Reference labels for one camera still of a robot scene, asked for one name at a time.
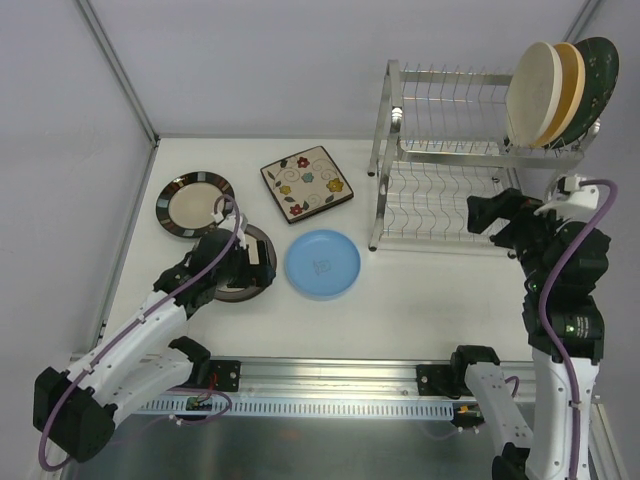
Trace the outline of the blue bear plate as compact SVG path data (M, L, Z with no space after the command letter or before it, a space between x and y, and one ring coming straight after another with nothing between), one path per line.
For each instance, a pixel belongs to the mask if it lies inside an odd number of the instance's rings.
M318 229L291 243L284 268L298 293L314 300L332 300L356 283L361 257L355 243L343 233Z

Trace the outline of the cream bear plate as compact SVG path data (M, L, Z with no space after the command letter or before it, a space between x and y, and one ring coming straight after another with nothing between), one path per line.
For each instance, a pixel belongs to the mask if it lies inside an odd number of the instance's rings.
M562 89L559 54L547 42L533 43L521 56L506 94L506 131L514 147L531 147L547 130Z

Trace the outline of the yellow bear plate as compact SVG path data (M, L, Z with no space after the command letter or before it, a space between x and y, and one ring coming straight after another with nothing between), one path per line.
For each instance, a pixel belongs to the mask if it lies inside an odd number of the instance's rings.
M571 43L561 42L554 46L562 66L562 88L555 115L545 132L533 144L534 147L551 145L566 130L573 120L586 83L584 59Z

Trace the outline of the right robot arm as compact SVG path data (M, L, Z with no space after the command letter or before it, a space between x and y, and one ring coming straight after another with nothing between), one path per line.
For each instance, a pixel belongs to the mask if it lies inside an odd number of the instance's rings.
M494 479L587 479L591 395L604 356L604 318L592 292L606 273L609 237L597 225L618 195L614 183L584 180L544 203L513 188L467 199L467 229L515 252L526 276L523 320L535 371L529 429L505 386L494 349L459 346L448 381L471 394L494 442Z

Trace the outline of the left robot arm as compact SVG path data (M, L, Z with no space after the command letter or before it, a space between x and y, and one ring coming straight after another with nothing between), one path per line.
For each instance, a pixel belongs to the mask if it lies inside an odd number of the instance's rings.
M233 302L271 285L277 257L268 236L214 230L160 274L138 310L111 336L62 371L43 370L34 382L33 425L40 431L38 462L55 444L68 460L84 463L111 440L139 407L173 387L199 389L209 380L211 354L175 334L214 300Z

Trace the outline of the metal dish rack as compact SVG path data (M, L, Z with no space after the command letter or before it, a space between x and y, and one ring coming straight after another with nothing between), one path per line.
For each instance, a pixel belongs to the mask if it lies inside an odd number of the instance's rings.
M467 198L519 187L520 169L558 177L580 163L600 121L568 145L516 147L505 126L510 80L508 74L412 69L388 61L368 168L377 181L370 251L492 254L489 238L503 223L482 234L469 232Z

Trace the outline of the brown rimmed cream plate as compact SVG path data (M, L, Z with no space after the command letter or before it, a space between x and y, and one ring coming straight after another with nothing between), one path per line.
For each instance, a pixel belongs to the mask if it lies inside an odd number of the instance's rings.
M245 237L248 245L248 254L251 264L258 264L264 259L274 271L277 270L276 250L270 237L260 228L248 224L245 229ZM220 287L214 295L219 302L240 303L251 300L260 295L265 287L249 286L246 288Z

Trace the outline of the striped rim round plate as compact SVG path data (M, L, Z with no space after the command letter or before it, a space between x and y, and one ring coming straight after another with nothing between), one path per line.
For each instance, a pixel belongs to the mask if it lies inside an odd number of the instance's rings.
M199 238L218 224L213 217L214 203L224 195L235 197L224 177L208 171L183 174L160 191L155 202L156 219L173 236Z

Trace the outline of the square floral plate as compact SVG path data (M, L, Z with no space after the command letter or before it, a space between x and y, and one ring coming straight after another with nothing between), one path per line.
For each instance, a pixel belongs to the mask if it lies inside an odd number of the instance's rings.
M263 166L260 173L289 225L354 198L346 177L321 145Z

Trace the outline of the dark green floral plate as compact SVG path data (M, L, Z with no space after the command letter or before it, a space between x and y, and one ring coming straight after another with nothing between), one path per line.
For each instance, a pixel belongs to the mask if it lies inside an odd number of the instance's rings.
M575 47L584 60L585 86L574 118L552 143L555 148L566 148L587 133L606 108L619 74L619 53L608 38L589 37Z

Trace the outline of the aluminium mounting rail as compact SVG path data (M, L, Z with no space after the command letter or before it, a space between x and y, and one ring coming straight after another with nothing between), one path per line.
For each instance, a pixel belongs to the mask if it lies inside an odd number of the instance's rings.
M82 393L100 405L119 400L146 405L161 394L229 396L235 404L314 400L456 401L470 396L464 377L449 364L409 364L309 359L213 358L187 339L161 354L118 366L80 359L61 373L44 372L37 381L55 403L65 391Z

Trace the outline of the aluminium frame post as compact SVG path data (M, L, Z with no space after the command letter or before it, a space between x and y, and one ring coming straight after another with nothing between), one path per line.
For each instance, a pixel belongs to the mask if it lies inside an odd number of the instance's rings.
M142 129L149 142L153 146L156 146L159 141L159 134L154 128L152 121L141 102L124 64L119 58L103 22L99 18L97 10L89 0L74 0L73 3L96 43L98 50L113 75L124 99L129 105L139 127Z

